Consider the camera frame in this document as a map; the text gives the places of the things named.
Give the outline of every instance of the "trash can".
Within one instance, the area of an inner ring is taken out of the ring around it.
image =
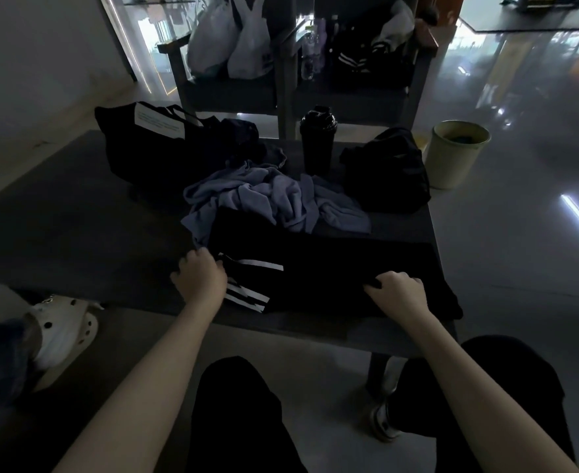
[[[489,131],[479,124],[454,120],[438,123],[427,146],[425,169],[429,185],[437,189],[455,188],[467,177],[489,141]]]

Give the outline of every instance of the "person's left hand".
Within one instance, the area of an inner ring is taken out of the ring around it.
[[[215,315],[226,295],[228,278],[222,262],[202,247],[180,259],[180,271],[171,273],[171,281],[187,305],[202,306]]]

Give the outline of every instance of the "white wall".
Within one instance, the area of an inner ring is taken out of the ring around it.
[[[0,139],[129,79],[99,0],[0,0]]]

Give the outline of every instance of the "white plastic bag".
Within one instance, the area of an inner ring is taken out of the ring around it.
[[[211,0],[191,33],[187,65],[191,74],[213,78],[230,58],[239,38],[230,0]]]
[[[383,25],[380,35],[372,40],[372,45],[375,43],[388,43],[392,53],[412,35],[412,31],[414,31],[414,15],[403,0],[395,1],[392,8],[390,8],[390,13],[393,15],[392,18]]]
[[[237,79],[259,78],[272,70],[272,49],[263,2],[254,0],[252,11],[246,0],[233,0],[243,22],[237,46],[228,60],[228,75]]]

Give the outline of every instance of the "chair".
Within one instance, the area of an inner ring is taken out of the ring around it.
[[[315,17],[330,21],[338,16],[339,23],[357,17],[362,12],[384,2],[394,0],[315,0]],[[415,11],[418,0],[404,0]],[[296,33],[283,45],[282,56],[287,70],[293,69],[298,78],[298,62],[295,54],[300,49],[301,36],[305,30]],[[296,121],[315,105],[330,106],[336,118],[343,123],[364,125],[403,125],[412,127],[420,96],[425,86],[429,64],[435,56],[438,45],[424,22],[417,21],[414,35],[404,50],[413,60],[413,75],[409,86],[404,88],[358,86],[353,89],[334,87],[331,73],[327,70],[316,75],[313,80],[301,80],[290,99],[279,103],[285,109],[285,127],[289,139],[296,138]]]
[[[246,0],[252,8],[254,0]],[[294,36],[299,31],[304,21],[296,23],[295,0],[265,0],[263,4],[263,17],[267,20],[267,26],[272,39],[272,52],[278,53],[283,42]],[[171,71],[175,78],[176,87],[182,108],[195,113],[196,111],[215,111],[222,113],[252,113],[252,114],[277,114],[278,93],[277,83],[282,84],[278,78],[285,71],[282,63],[290,60],[286,56],[281,60],[274,56],[274,69],[267,75],[254,80],[244,79],[196,79],[188,70],[182,55],[182,47],[188,44],[190,34],[181,38],[173,39],[167,43],[158,45],[158,51],[167,54],[171,63]],[[282,129],[286,126],[285,119],[278,117],[278,129],[283,138]]]

